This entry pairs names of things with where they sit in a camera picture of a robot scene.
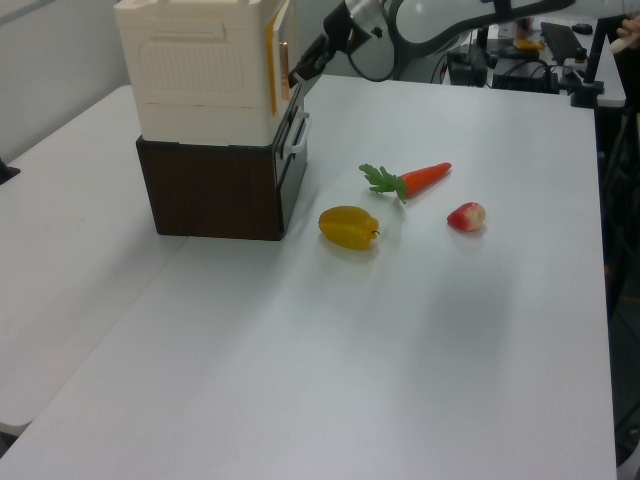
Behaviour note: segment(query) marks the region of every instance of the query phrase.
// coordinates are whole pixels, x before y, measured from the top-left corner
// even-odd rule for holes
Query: white box
[[[148,141],[265,146],[289,104],[295,0],[122,0],[116,21]]]

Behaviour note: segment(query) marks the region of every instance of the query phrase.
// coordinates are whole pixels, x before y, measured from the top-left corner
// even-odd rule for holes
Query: carrot
[[[441,163],[405,173],[399,177],[390,174],[384,167],[380,167],[378,170],[365,163],[359,168],[365,173],[364,177],[373,185],[369,187],[369,190],[376,193],[396,192],[398,198],[404,202],[407,197],[416,195],[444,177],[451,168],[451,164]]]

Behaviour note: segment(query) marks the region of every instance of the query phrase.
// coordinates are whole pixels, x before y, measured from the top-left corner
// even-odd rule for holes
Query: green leaves
[[[364,172],[364,178],[373,185],[369,187],[369,190],[376,193],[396,192],[402,203],[405,203],[407,199],[407,184],[403,179],[396,175],[391,175],[384,167],[380,167],[380,170],[378,170],[365,163],[358,168]]]

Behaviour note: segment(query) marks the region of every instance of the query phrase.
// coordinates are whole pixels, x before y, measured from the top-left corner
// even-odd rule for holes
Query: wall
[[[0,158],[5,162],[128,82],[115,3],[55,0],[0,24]]]

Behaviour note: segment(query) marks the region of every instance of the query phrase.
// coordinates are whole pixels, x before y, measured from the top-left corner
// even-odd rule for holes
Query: toy fruit
[[[471,232],[482,227],[485,217],[486,212],[482,205],[469,202],[451,212],[447,217],[447,222],[458,230]]]
[[[373,185],[373,187],[369,187],[369,190],[376,193],[396,192],[398,198],[403,202],[407,197],[416,195],[429,185],[440,180],[450,168],[450,163],[441,163],[432,167],[421,168],[420,170],[405,173],[398,177],[391,175],[384,167],[380,167],[380,170],[378,170],[366,163],[359,167],[359,169],[365,173],[364,178]]]
[[[378,235],[378,220],[359,207],[334,207],[320,215],[320,231],[333,243],[352,250],[367,250]]]

